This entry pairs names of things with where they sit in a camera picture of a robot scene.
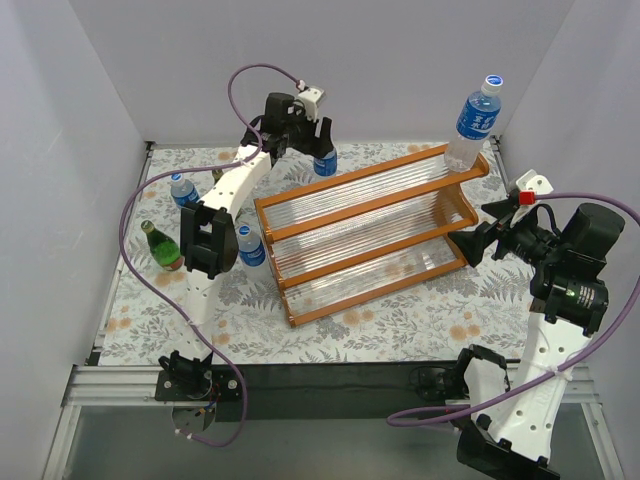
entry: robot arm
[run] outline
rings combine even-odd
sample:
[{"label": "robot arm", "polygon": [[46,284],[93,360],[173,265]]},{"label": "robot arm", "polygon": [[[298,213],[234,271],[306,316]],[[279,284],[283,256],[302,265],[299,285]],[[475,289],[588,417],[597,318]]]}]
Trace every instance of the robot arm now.
[{"label": "robot arm", "polygon": [[[449,234],[471,266],[498,240],[493,259],[511,252],[535,269],[525,350],[516,378],[506,379],[504,357],[472,345],[464,349],[456,370],[463,372],[471,406],[478,405],[549,371],[583,350],[599,327],[608,292],[597,275],[605,255],[617,241],[624,220],[615,212],[585,203],[560,232],[547,205],[528,201],[529,191],[549,193],[546,178],[533,171],[515,183],[509,199],[483,205],[496,218],[474,232]],[[552,231],[538,226],[545,208]],[[555,418],[570,370],[494,407],[472,416],[463,428],[458,460],[496,479],[559,478],[548,468]]]},{"label": "robot arm", "polygon": [[[225,173],[215,187],[197,204],[187,204],[181,212],[180,250],[188,271],[186,310],[192,322],[203,327],[218,298],[223,274],[234,265],[238,255],[234,221],[253,187],[267,175],[273,165],[293,148],[315,158],[323,158],[333,150],[331,119],[318,119],[318,106],[325,93],[317,87],[302,87],[297,97],[285,93],[269,94],[265,113],[251,124],[262,139],[262,151],[251,161]],[[316,130],[320,125],[319,135]],[[258,139],[247,129],[235,161],[255,152]],[[211,224],[211,232],[202,227]],[[202,356],[208,353],[198,342],[183,339],[178,348]]]}]

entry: water bottle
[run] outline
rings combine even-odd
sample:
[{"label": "water bottle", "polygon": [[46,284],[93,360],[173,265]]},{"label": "water bottle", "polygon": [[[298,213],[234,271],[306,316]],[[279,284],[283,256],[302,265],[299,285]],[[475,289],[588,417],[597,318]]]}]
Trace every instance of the water bottle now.
[{"label": "water bottle", "polygon": [[476,161],[491,127],[502,106],[498,93],[502,77],[489,75],[479,92],[469,95],[456,124],[457,135],[444,152],[444,161],[450,170],[469,170]]},{"label": "water bottle", "polygon": [[334,148],[323,158],[313,159],[313,171],[317,180],[326,180],[336,174],[338,170],[338,152]]},{"label": "water bottle", "polygon": [[267,253],[262,238],[248,225],[242,225],[238,229],[238,250],[247,277],[255,280],[268,275]]},{"label": "water bottle", "polygon": [[198,202],[200,195],[195,185],[182,176],[181,173],[171,175],[171,196],[179,207],[184,207],[187,202]]}]

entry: white bracket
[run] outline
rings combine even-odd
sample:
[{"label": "white bracket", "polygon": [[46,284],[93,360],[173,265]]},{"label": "white bracket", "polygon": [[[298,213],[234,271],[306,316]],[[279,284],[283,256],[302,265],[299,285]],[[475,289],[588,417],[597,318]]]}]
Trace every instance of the white bracket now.
[{"label": "white bracket", "polygon": [[318,107],[324,101],[326,94],[318,87],[306,87],[298,94],[298,100],[304,105],[307,120],[318,120]]},{"label": "white bracket", "polygon": [[[510,182],[507,186],[507,191],[511,192],[514,189],[517,189],[520,192],[529,190],[535,192],[536,195],[545,195],[547,193],[553,192],[553,187],[551,186],[551,183],[549,183],[549,180],[547,180],[547,177],[545,177],[544,175],[538,175],[535,170],[529,170],[521,177]],[[534,203],[533,205],[521,205],[511,219],[511,226],[513,227],[516,223],[518,223],[522,219],[522,217],[529,213],[531,209],[537,204],[538,202]]]}]

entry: bottle label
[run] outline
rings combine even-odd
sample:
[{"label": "bottle label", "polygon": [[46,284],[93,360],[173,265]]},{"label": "bottle label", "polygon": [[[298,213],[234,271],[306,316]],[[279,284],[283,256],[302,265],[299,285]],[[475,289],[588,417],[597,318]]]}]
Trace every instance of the bottle label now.
[{"label": "bottle label", "polygon": [[313,159],[313,171],[321,177],[330,177],[338,170],[338,154],[334,150],[332,154],[324,158]]},{"label": "bottle label", "polygon": [[173,197],[173,199],[179,207],[184,207],[187,202],[198,202],[200,200],[200,195],[198,195],[197,190],[194,188],[188,195],[185,195],[184,197]]},{"label": "bottle label", "polygon": [[245,265],[250,267],[262,265],[262,262],[264,262],[266,257],[267,254],[264,251],[264,245],[262,245],[262,242],[260,242],[260,246],[252,252],[240,252],[240,258]]},{"label": "bottle label", "polygon": [[460,117],[458,117],[456,130],[469,140],[481,140],[489,135],[491,127],[496,123],[498,113],[500,113],[499,109],[493,112],[478,110],[467,99],[462,112],[460,112]]}]

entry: floral tablecloth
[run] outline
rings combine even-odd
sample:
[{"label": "floral tablecloth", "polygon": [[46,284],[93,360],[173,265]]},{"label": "floral tablecloth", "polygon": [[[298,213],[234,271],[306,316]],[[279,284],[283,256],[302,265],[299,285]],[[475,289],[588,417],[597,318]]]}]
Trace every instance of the floral tablecloth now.
[{"label": "floral tablecloth", "polygon": [[[426,144],[348,144],[338,146],[338,173],[391,160],[435,146]],[[486,202],[505,197],[505,188],[487,142],[491,164],[484,178],[463,184],[480,219]],[[186,166],[228,163],[231,148],[176,148],[153,151],[149,177]],[[209,173],[188,175],[201,194],[213,186]],[[313,181],[310,158],[288,153],[244,203],[238,223],[258,227],[254,198],[267,197]],[[134,265],[164,293],[183,303],[187,273],[164,272],[156,265],[139,225],[152,220],[179,238],[179,211],[168,181],[147,188],[132,215],[127,239]],[[485,252],[488,257],[491,249]],[[378,298],[292,329],[285,320],[275,281],[247,279],[240,260],[226,274],[218,307],[211,312],[212,341],[237,363],[366,362],[454,360],[462,347],[481,343],[508,358],[524,347],[531,297],[531,269],[515,257],[477,268],[466,267],[408,289]],[[125,267],[106,328],[100,365],[155,365],[168,355],[183,331],[183,320],[170,306],[142,286]]]}]

